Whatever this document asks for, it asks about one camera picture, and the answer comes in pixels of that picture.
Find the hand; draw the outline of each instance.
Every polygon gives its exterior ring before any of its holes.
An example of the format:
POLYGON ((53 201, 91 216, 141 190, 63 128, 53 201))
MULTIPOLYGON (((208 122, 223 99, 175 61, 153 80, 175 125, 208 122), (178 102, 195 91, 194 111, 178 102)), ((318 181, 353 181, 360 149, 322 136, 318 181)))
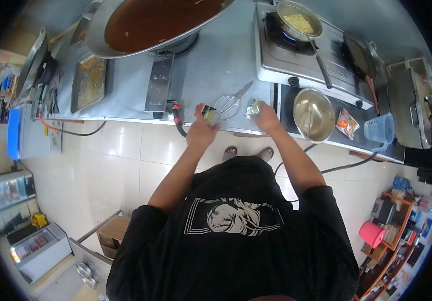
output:
POLYGON ((201 113, 203 106, 204 104, 196 106, 196 111, 194 112, 196 122, 189 128, 186 142, 188 143, 188 147, 205 151, 207 147, 213 143, 214 138, 216 138, 217 131, 221 128, 221 124, 218 123, 211 128, 208 127, 201 113))
POLYGON ((264 101, 259 102, 259 117, 256 118, 256 125, 270 136, 275 131, 283 128, 276 112, 264 101))

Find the black t-shirt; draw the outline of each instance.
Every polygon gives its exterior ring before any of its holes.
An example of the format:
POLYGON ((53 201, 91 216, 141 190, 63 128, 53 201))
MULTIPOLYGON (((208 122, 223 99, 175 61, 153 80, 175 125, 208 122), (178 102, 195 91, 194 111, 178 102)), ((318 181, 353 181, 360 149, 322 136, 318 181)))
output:
POLYGON ((359 271, 329 186, 306 190, 299 210, 269 165, 236 157, 195 175, 169 217, 133 211, 112 264, 117 300, 351 300, 359 271))

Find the metal pole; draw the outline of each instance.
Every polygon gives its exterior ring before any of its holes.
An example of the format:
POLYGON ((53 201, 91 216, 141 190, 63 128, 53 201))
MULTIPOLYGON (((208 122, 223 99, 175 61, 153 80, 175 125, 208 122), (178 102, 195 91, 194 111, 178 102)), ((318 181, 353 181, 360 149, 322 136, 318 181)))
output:
POLYGON ((77 240, 77 242, 78 243, 82 243, 84 240, 86 240, 86 238, 88 238, 89 236, 93 235, 100 227, 104 226, 104 224, 107 223, 111 218, 113 218, 114 216, 120 214, 121 212, 122 212, 121 210, 118 210, 116 213, 112 214, 110 217, 108 217, 107 219, 105 219, 99 225, 97 225, 94 228, 92 228, 91 231, 89 231, 86 234, 84 234, 81 238, 79 238, 77 240))

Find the person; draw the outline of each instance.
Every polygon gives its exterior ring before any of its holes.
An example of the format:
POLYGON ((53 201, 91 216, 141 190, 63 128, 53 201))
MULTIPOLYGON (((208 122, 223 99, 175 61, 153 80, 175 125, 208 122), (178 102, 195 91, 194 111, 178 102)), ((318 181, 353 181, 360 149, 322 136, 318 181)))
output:
POLYGON ((351 300, 359 269, 332 188, 260 103, 299 197, 293 210, 267 160, 237 157, 194 174, 220 125, 196 107, 188 147, 149 202, 132 213, 106 286, 117 300, 351 300))

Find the pink bucket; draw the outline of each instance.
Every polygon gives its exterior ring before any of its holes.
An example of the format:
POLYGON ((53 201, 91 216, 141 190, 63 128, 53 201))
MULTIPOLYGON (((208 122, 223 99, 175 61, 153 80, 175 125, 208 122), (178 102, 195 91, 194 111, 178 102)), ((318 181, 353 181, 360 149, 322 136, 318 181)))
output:
POLYGON ((373 249, 381 243, 384 235, 385 229, 373 224, 370 221, 365 222, 360 229, 361 238, 363 238, 364 241, 367 242, 373 249))

